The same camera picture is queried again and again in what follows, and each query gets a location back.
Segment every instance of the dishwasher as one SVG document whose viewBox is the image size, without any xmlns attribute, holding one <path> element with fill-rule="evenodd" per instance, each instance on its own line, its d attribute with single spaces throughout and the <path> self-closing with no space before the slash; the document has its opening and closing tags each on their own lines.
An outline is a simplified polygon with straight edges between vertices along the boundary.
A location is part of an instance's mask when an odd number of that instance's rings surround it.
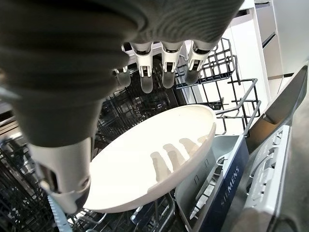
<svg viewBox="0 0 309 232">
<path fill-rule="evenodd" d="M 297 231 L 308 226 L 302 214 L 308 209 L 299 206 L 299 199 L 291 192 L 305 183 L 301 180 L 308 172 L 302 170 L 299 177 L 295 165 L 306 169 L 306 160 L 288 157 L 292 117 L 306 95 L 307 64 L 266 111 L 260 112 L 257 79 L 240 79 L 238 59 L 228 39 L 222 38 L 211 51 L 193 85 L 183 79 L 185 49 L 173 88 L 162 86 L 161 59 L 161 54 L 154 52 L 154 87 L 149 94 L 142 91 L 137 65 L 130 60 L 127 72 L 131 85 L 119 85 L 103 102 L 91 158 L 154 115 L 202 104 L 217 117 L 216 136 L 203 162 L 171 192 L 137 209 L 114 214 L 83 209 L 67 215 L 39 187 L 27 144 L 11 117 L 1 123 L 6 128 L 0 147 L 1 231 L 218 232 L 246 231 L 246 224 L 257 223 L 262 232 Z M 308 193 L 307 189 L 299 188 L 298 195 Z"/>
</svg>

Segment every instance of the siemens logo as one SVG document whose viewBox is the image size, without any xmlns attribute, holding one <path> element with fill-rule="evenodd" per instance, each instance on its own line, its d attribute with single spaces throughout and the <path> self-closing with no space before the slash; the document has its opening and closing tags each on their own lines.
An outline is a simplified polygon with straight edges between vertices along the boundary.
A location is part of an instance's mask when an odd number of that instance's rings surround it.
<svg viewBox="0 0 309 232">
<path fill-rule="evenodd" d="M 230 180 L 230 182 L 229 182 L 229 184 L 227 186 L 227 190 L 225 191 L 225 193 L 223 195 L 223 199 L 221 200 L 221 206 L 222 207 L 224 207 L 224 204 L 226 203 L 226 201 L 227 201 L 227 199 L 228 199 L 228 197 L 229 197 L 229 195 L 230 195 L 230 193 L 231 193 L 231 191 L 233 189 L 235 181 L 236 181 L 237 177 L 239 176 L 238 174 L 239 174 L 239 168 L 238 168 L 238 166 L 236 166 L 236 168 L 235 168 L 235 170 L 233 172 L 233 175 L 231 177 L 231 180 Z"/>
</svg>

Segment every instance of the dishwasher rack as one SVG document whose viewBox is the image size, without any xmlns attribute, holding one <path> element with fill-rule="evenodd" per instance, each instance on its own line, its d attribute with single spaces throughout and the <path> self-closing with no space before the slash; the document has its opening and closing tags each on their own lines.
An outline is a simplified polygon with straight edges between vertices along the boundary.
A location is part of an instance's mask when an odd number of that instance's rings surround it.
<svg viewBox="0 0 309 232">
<path fill-rule="evenodd" d="M 138 123 L 165 110 L 187 104 L 198 103 L 212 108 L 217 115 L 218 122 L 222 123 L 224 128 L 224 131 L 220 134 L 227 133 L 228 120 L 240 120 L 242 133 L 245 137 L 250 136 L 250 125 L 255 117 L 260 116 L 261 101 L 258 99 L 255 87 L 257 79 L 240 79 L 237 56 L 232 54 L 229 40 L 220 40 L 211 52 L 208 61 L 203 65 L 200 77 L 194 85 L 187 85 L 184 82 L 183 78 L 187 69 L 187 66 L 184 65 L 185 61 L 186 57 L 179 60 L 174 87 L 165 89 L 162 86 L 160 57 L 154 57 L 154 90 L 150 94 L 145 94 L 140 87 L 137 67 L 131 68 L 131 85 L 114 92 L 103 103 L 96 134 L 96 153 Z M 232 89 L 233 99 L 229 104 L 225 103 L 222 97 L 223 92 L 218 83 L 222 81 L 226 81 L 226 84 Z M 209 101 L 205 90 L 205 86 L 209 83 L 215 83 L 217 90 L 215 101 Z M 245 91 L 239 96 L 236 89 L 239 86 L 244 86 L 244 84 L 246 84 Z M 202 89 L 202 92 L 198 93 L 197 87 Z M 201 101 L 198 94 L 204 94 L 206 101 Z M 162 198 L 163 202 L 167 203 L 163 206 L 161 205 Z M 81 219 L 83 225 L 79 225 L 81 221 L 77 222 L 78 217 L 76 217 L 73 228 L 76 231 L 90 228 L 89 232 L 92 230 L 98 232 L 152 232 L 166 231 L 167 228 L 171 232 L 186 231 L 179 209 L 175 207 L 174 191 L 162 198 L 136 210 L 119 214 L 103 215 L 92 211 L 83 211 L 83 219 Z"/>
<path fill-rule="evenodd" d="M 0 170 L 0 230 L 54 231 L 47 195 L 21 136 L 1 141 Z"/>
<path fill-rule="evenodd" d="M 198 103 L 212 108 L 217 115 L 217 125 L 221 123 L 223 127 L 220 134 L 226 134 L 229 131 L 229 120 L 240 120 L 241 133 L 250 136 L 248 133 L 250 125 L 255 117 L 260 116 L 261 102 L 255 87 L 257 80 L 239 77 L 237 56 L 232 54 L 229 40 L 219 41 L 203 65 L 200 77 L 194 85 L 187 85 L 183 81 L 187 69 L 184 65 L 185 61 L 186 56 L 182 55 L 176 69 L 174 87 L 165 89 L 162 86 L 161 56 L 154 56 L 154 89 L 150 94 L 145 94 L 140 87 L 136 64 L 129 66 L 131 85 L 118 89 L 102 104 L 92 158 L 138 123 L 165 110 L 187 104 Z M 221 83 L 231 89 L 231 101 L 224 97 L 225 89 L 222 89 Z M 215 94 L 207 91 L 209 85 L 215 86 Z M 241 94 L 237 91 L 239 87 L 244 89 Z M 16 137 L 4 140 L 0 149 L 1 170 L 3 169 L 3 173 L 6 173 L 0 177 L 0 184 L 3 186 L 6 184 L 5 187 L 8 187 L 6 192 L 0 189 L 2 212 L 0 229 L 4 228 L 3 231 L 11 231 L 11 228 L 15 228 L 16 231 L 57 231 L 46 194 L 38 186 L 33 162 L 27 146 L 21 143 L 21 139 L 22 137 Z M 12 147 L 14 143 L 19 143 L 17 149 L 16 147 L 6 148 Z M 166 231 L 167 228 L 171 232 L 186 231 L 175 203 L 174 190 L 136 210 L 100 214 L 84 209 L 75 215 L 66 216 L 72 230 L 77 232 L 153 232 Z"/>
</svg>

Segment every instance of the blue label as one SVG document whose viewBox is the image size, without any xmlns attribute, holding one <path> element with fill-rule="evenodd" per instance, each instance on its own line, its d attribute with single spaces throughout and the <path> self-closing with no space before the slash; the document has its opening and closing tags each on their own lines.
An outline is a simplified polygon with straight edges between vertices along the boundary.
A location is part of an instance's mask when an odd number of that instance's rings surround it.
<svg viewBox="0 0 309 232">
<path fill-rule="evenodd" d="M 243 139 L 231 166 L 220 184 L 200 231 L 219 232 L 235 196 L 238 184 L 249 159 L 249 152 Z"/>
</svg>

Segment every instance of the white plate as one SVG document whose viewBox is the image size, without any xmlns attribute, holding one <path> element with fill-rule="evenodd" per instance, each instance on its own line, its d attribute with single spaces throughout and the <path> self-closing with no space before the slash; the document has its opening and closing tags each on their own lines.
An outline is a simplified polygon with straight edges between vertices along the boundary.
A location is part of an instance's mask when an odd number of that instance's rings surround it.
<svg viewBox="0 0 309 232">
<path fill-rule="evenodd" d="M 131 128 L 91 162 L 84 208 L 117 213 L 163 196 L 184 180 L 208 152 L 216 116 L 204 105 L 174 108 Z"/>
</svg>

